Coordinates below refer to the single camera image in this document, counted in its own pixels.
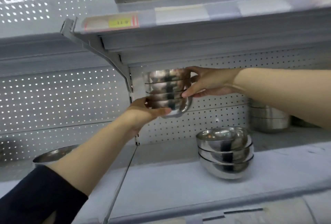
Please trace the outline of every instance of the shelf bracket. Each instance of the shelf bracket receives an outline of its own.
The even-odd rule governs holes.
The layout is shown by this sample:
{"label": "shelf bracket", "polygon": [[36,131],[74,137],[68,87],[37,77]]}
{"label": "shelf bracket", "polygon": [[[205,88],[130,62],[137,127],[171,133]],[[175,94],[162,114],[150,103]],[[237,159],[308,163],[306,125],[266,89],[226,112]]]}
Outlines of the shelf bracket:
{"label": "shelf bracket", "polygon": [[67,18],[61,28],[60,33],[71,41],[81,44],[85,49],[105,59],[122,77],[126,80],[128,92],[132,93],[132,81],[129,67],[121,62],[118,54],[105,50],[101,38],[96,34],[79,34],[74,29],[77,23],[75,20]]}

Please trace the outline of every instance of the left hand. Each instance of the left hand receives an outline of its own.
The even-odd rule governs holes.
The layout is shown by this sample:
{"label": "left hand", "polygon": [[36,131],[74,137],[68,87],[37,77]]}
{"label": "left hand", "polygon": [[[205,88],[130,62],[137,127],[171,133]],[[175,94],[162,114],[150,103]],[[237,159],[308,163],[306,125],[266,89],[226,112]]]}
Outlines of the left hand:
{"label": "left hand", "polygon": [[131,138],[137,135],[145,124],[171,112],[170,108],[148,109],[145,103],[146,97],[136,99],[117,119],[130,126]]}

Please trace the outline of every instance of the black sleeve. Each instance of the black sleeve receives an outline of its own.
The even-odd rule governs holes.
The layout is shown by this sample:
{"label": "black sleeve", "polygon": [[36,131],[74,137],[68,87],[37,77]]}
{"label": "black sleeve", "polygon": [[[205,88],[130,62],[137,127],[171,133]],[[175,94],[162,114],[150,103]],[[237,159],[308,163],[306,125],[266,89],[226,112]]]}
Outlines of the black sleeve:
{"label": "black sleeve", "polygon": [[46,166],[38,166],[0,199],[1,224],[69,224],[88,197]]}

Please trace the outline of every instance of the hand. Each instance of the hand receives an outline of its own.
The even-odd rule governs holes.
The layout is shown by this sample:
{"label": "hand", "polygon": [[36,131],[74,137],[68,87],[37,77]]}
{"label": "hand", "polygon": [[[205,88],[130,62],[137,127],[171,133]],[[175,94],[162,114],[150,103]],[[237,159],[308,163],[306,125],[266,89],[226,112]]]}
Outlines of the hand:
{"label": "hand", "polygon": [[191,78],[194,83],[183,92],[182,97],[204,97],[207,95],[226,95],[236,92],[232,88],[233,80],[242,69],[211,69],[197,66],[187,67],[187,70],[196,73]]}
{"label": "hand", "polygon": [[170,108],[148,109],[145,103],[146,97],[136,99],[117,119],[130,126],[131,131],[128,134],[131,138],[137,135],[145,124],[171,112]]}

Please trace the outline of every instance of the yellow price label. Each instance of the yellow price label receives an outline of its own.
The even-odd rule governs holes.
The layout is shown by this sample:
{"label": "yellow price label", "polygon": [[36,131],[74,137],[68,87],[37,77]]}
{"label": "yellow price label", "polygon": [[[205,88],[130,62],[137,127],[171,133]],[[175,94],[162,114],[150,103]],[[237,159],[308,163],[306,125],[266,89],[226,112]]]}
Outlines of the yellow price label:
{"label": "yellow price label", "polygon": [[110,28],[122,28],[122,27],[131,27],[132,17],[110,19],[108,25]]}

